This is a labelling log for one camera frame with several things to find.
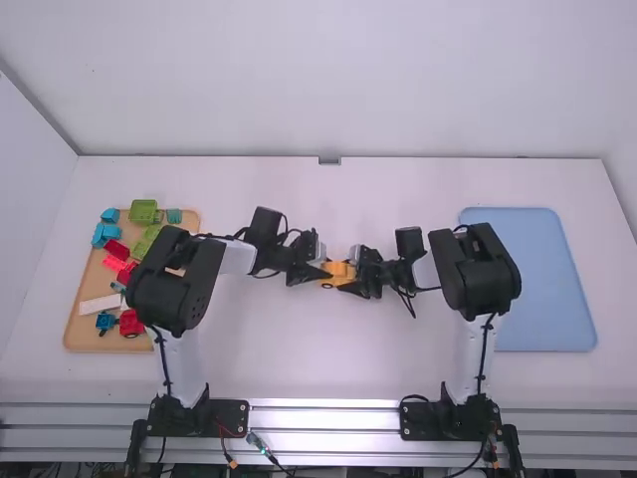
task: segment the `white block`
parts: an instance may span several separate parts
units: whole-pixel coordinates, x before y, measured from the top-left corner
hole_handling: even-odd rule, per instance
[[[116,309],[117,307],[121,307],[121,294],[113,294],[111,296],[80,302],[80,315],[87,316],[95,312]]]

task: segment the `toy block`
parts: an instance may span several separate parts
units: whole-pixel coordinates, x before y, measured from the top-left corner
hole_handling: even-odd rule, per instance
[[[106,244],[106,241],[107,239],[104,237],[104,225],[100,223],[96,226],[96,230],[93,233],[91,245],[96,249],[102,249],[102,247]]]
[[[132,270],[137,267],[138,263],[136,262],[131,262],[129,264],[126,264],[126,267],[124,267],[122,270],[120,270],[117,273],[117,281],[120,284],[124,284],[125,286],[128,285],[128,281],[130,280],[130,274],[132,273]]]
[[[116,272],[119,272],[124,267],[126,267],[126,263],[121,259],[117,259],[115,256],[111,254],[107,254],[106,257],[102,260],[102,265],[108,267],[109,269],[113,269]]]
[[[128,220],[141,226],[148,226],[152,224],[156,210],[157,201],[154,199],[135,199],[130,204]]]
[[[115,316],[108,312],[100,312],[96,319],[96,329],[100,330],[100,337],[103,337],[106,332],[115,327]]]
[[[120,242],[115,241],[114,239],[108,239],[105,243],[104,248],[107,252],[113,254],[117,259],[121,261],[125,261],[130,256],[130,249],[121,244]]]
[[[107,311],[121,307],[121,295],[113,294],[111,296],[98,297],[90,301],[80,302],[79,309],[81,316],[88,316],[99,311]]]
[[[119,239],[121,237],[121,228],[105,224],[102,237],[106,239]]]
[[[123,294],[126,292],[126,287],[124,287],[122,284],[119,284],[117,282],[111,282],[110,288],[116,292],[119,292],[120,294]]]
[[[137,319],[137,312],[133,309],[122,312],[119,316],[119,333],[131,339],[146,332],[143,324]]]
[[[152,215],[152,223],[161,224],[161,221],[163,221],[163,211],[161,209],[157,209]]]
[[[328,261],[320,267],[331,274],[331,277],[320,280],[320,286],[325,289],[340,287],[356,280],[356,268],[347,262]]]
[[[168,224],[181,224],[181,209],[166,209],[166,219]]]
[[[147,242],[152,243],[159,235],[159,231],[162,227],[161,224],[152,224],[146,227],[146,230],[143,232],[143,238],[146,239]]]
[[[115,209],[114,207],[110,207],[106,211],[102,213],[102,221],[107,222],[109,224],[116,224],[119,220],[119,209]]]
[[[134,246],[132,246],[132,251],[130,251],[130,256],[133,259],[137,259],[138,261],[143,260],[144,256],[148,252],[150,248],[150,244],[145,241],[138,241]]]

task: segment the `orange connector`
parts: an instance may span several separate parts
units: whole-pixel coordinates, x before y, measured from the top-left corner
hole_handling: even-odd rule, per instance
[[[356,268],[344,261],[323,262],[320,267],[331,274],[329,279],[321,279],[320,286],[325,289],[349,284],[356,280]]]

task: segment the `blue block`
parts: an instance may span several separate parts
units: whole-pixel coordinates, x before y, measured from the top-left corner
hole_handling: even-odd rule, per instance
[[[100,223],[96,226],[96,231],[93,233],[91,245],[97,249],[102,249],[107,240],[104,237],[104,225]]]
[[[119,239],[121,237],[121,228],[105,224],[102,237],[106,239]]]
[[[166,218],[168,220],[168,224],[180,224],[181,209],[166,209]]]
[[[119,220],[119,209],[110,207],[102,213],[102,221],[109,224],[116,224]]]
[[[96,320],[96,328],[101,331],[109,331],[115,327],[115,316],[106,312],[100,312]]]

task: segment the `blue mat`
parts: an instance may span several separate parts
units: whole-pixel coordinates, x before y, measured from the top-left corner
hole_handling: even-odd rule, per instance
[[[588,352],[597,333],[557,214],[544,208],[469,207],[461,224],[489,222],[522,275],[498,351]]]

